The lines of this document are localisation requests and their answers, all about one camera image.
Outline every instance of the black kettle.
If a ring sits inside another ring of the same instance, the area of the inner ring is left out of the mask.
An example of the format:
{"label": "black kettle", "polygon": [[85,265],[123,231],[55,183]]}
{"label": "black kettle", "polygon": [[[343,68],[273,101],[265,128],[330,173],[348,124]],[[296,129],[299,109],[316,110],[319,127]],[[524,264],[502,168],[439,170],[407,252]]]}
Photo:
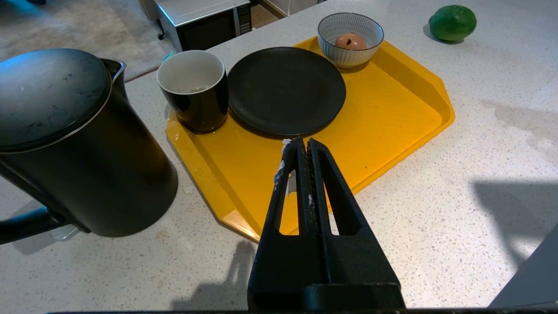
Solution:
{"label": "black kettle", "polygon": [[176,170],[129,104],[125,67],[75,49],[0,63],[0,175],[45,205],[0,221],[0,244],[69,223],[126,236],[170,207]]}

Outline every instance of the lime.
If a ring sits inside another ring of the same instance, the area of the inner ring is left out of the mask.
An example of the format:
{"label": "lime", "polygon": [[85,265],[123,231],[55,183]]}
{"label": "lime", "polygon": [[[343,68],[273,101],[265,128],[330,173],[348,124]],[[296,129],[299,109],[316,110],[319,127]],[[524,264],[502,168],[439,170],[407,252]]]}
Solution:
{"label": "lime", "polygon": [[428,20],[430,32],[440,40],[456,41],[469,36],[477,26],[475,13],[464,6],[441,7]]}

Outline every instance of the egg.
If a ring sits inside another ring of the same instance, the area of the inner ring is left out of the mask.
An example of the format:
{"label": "egg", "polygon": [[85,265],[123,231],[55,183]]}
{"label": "egg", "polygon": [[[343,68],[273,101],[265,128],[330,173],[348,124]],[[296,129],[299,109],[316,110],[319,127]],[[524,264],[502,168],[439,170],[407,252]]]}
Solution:
{"label": "egg", "polygon": [[335,41],[335,46],[339,48],[345,48],[349,50],[365,50],[366,42],[362,37],[358,36],[355,33],[346,33],[339,37]]}

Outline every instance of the striped bowl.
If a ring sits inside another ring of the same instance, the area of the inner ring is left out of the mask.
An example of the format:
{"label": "striped bowl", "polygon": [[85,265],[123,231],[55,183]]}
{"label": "striped bowl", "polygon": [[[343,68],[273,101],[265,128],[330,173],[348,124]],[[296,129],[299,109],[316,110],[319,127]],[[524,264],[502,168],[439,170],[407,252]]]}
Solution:
{"label": "striped bowl", "polygon": [[[355,33],[366,42],[366,50],[349,50],[335,46],[337,37]],[[370,60],[383,41],[382,27],[373,19],[356,13],[336,13],[324,17],[318,25],[321,52],[335,66],[352,68]]]}

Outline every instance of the white speckled countertop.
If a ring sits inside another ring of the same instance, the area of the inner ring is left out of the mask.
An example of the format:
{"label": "white speckled countertop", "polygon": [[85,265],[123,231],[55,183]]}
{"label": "white speckled countertop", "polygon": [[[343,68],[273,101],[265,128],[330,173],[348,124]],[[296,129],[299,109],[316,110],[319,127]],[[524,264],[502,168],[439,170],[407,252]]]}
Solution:
{"label": "white speckled countertop", "polygon": [[[350,11],[378,21],[388,41],[442,77],[455,123],[357,194],[409,307],[488,305],[558,222],[558,2],[463,0],[477,30],[447,45],[423,27],[451,3],[329,0],[210,50],[230,69]],[[176,165],[174,204],[129,237],[43,234],[0,246],[3,313],[246,307],[256,245],[220,226],[193,188],[163,132],[155,73],[126,87]],[[2,217],[37,206],[4,180],[0,199]]]}

